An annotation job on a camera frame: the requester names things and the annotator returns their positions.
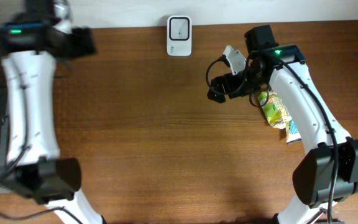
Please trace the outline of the green tea carton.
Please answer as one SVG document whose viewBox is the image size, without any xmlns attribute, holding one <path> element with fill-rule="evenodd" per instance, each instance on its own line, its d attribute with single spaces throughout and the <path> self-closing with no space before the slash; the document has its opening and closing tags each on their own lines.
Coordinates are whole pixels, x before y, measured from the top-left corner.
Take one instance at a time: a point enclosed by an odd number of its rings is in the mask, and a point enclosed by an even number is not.
<svg viewBox="0 0 358 224">
<path fill-rule="evenodd" d="M 292 117 L 277 93 L 263 91 L 257 99 L 268 124 L 276 129 L 285 129 Z"/>
</svg>

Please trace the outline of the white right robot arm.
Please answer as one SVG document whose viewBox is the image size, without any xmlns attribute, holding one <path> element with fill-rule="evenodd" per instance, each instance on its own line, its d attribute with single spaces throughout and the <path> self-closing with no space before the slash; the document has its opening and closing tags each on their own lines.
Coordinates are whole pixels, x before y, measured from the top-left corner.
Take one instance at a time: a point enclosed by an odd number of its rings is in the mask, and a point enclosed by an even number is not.
<svg viewBox="0 0 358 224">
<path fill-rule="evenodd" d="M 295 196 L 272 222 L 316 223 L 326 215 L 332 223 L 333 206 L 358 193 L 358 139 L 330 112 L 296 45 L 280 45 L 268 25 L 252 28 L 244 39 L 248 54 L 226 46 L 219 60 L 231 71 L 206 79 L 207 96 L 224 103 L 262 86 L 277 93 L 300 132 L 305 157 L 292 175 Z"/>
</svg>

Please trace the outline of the yellow snack bag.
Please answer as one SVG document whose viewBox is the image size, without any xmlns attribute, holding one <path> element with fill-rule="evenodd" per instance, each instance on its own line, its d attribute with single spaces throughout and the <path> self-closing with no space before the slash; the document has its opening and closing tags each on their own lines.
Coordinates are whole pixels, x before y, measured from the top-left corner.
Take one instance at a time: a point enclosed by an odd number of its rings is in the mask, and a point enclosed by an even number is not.
<svg viewBox="0 0 358 224">
<path fill-rule="evenodd" d="M 301 141 L 301 135 L 294 120 L 291 120 L 286 123 L 285 130 L 287 134 L 287 145 Z"/>
</svg>

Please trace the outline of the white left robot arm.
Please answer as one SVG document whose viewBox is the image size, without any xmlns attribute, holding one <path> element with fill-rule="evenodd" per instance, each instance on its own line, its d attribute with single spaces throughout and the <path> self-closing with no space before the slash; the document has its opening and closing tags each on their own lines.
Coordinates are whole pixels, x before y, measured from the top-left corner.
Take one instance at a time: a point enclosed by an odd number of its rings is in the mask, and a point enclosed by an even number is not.
<svg viewBox="0 0 358 224">
<path fill-rule="evenodd" d="M 91 30 L 72 24 L 67 1 L 26 1 L 24 7 L 0 30 L 9 107 L 0 183 L 64 223 L 104 223 L 81 189 L 79 161 L 61 158 L 53 123 L 57 62 L 94 54 Z"/>
</svg>

